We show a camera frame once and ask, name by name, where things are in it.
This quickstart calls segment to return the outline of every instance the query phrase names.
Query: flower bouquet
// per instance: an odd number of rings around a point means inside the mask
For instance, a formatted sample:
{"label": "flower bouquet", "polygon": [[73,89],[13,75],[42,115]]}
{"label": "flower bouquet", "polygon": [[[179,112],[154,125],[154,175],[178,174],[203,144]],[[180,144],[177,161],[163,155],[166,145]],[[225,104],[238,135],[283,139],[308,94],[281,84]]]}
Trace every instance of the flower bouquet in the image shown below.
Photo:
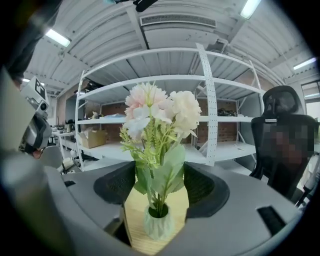
{"label": "flower bouquet", "polygon": [[152,239],[164,239],[174,229],[168,194],[184,186],[185,148],[180,144],[197,128],[201,109],[190,91],[171,92],[155,83],[137,84],[125,99],[126,123],[120,131],[123,149],[135,160],[134,188],[147,194],[144,230]]}

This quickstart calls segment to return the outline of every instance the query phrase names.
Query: vase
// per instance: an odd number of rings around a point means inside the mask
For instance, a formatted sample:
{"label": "vase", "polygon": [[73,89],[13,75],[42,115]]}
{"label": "vase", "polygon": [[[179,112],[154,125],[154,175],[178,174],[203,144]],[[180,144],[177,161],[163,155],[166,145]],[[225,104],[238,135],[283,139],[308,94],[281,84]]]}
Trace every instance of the vase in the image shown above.
{"label": "vase", "polygon": [[167,215],[161,218],[152,217],[149,213],[149,206],[144,210],[143,228],[146,234],[153,240],[164,240],[168,238],[175,229],[175,222],[168,208]]}

